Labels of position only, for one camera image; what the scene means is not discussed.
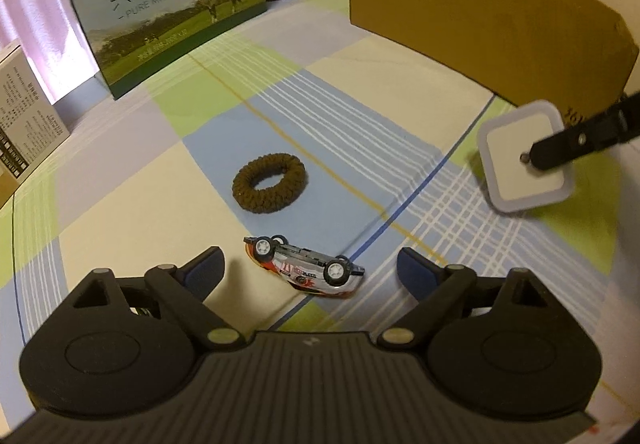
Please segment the silver toy car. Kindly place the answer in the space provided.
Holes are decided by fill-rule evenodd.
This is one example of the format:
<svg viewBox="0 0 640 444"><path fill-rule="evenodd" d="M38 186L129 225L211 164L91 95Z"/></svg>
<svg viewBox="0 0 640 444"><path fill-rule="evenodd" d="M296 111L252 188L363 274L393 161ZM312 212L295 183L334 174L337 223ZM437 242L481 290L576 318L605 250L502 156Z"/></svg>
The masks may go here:
<svg viewBox="0 0 640 444"><path fill-rule="evenodd" d="M248 236L243 242L250 260L300 292L322 297L349 297L366 276L363 267L343 254L326 255L299 248L291 245L283 235Z"/></svg>

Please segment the white square night light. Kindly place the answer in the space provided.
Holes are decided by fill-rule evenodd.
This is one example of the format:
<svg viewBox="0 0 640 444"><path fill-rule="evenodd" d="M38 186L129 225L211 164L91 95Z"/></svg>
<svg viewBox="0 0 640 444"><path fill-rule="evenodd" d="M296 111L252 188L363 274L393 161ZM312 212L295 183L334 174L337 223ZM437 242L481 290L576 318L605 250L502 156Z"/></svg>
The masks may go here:
<svg viewBox="0 0 640 444"><path fill-rule="evenodd" d="M537 141L564 129L551 102L537 100L484 122L477 132L488 195L502 213L543 207L566 200L575 189L574 167L541 172L527 161Z"/></svg>

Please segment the brown cardboard box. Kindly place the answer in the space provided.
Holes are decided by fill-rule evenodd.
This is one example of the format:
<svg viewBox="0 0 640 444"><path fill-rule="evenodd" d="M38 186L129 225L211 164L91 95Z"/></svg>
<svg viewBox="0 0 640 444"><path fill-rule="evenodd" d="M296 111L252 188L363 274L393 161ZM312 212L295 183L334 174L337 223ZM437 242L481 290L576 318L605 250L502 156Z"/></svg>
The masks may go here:
<svg viewBox="0 0 640 444"><path fill-rule="evenodd" d="M521 106L578 122L623 95L639 47L600 0L349 0L355 26L430 57Z"/></svg>

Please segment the checkered bed sheet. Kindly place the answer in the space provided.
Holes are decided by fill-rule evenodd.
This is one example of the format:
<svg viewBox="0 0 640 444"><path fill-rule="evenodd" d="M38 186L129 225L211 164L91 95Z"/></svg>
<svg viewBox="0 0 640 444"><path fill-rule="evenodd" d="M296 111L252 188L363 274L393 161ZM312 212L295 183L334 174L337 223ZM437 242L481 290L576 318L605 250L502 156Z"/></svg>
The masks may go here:
<svg viewBox="0 0 640 444"><path fill-rule="evenodd" d="M1 211L1 427L32 410L18 357L96 267L137 276L224 250L208 306L256 330L365 330L412 308L411 247L485 275L531 269L603 356L600 420L639 416L639 146L579 160L567 201L491 208L478 128L509 111L462 75L353 26L348 0L280 0L113 99L61 100L70 137ZM347 256L349 297L300 292L254 263L248 236Z"/></svg>

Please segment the white beige product box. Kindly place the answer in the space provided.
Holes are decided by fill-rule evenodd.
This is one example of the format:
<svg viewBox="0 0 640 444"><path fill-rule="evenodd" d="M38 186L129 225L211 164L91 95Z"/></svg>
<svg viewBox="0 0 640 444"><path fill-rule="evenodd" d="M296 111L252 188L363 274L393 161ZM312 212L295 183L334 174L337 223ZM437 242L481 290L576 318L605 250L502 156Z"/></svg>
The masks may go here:
<svg viewBox="0 0 640 444"><path fill-rule="evenodd" d="M3 207L70 132L42 89L18 40L1 51L0 80Z"/></svg>

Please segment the pink curtain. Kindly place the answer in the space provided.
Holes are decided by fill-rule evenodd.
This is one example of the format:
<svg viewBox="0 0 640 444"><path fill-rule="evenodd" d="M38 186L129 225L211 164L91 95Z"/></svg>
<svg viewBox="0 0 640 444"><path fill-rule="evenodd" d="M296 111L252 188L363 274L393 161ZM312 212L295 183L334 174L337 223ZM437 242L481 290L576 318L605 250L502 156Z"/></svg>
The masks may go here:
<svg viewBox="0 0 640 444"><path fill-rule="evenodd" d="M67 4L68 0L1 0L1 45L21 43L52 102L98 72Z"/></svg>

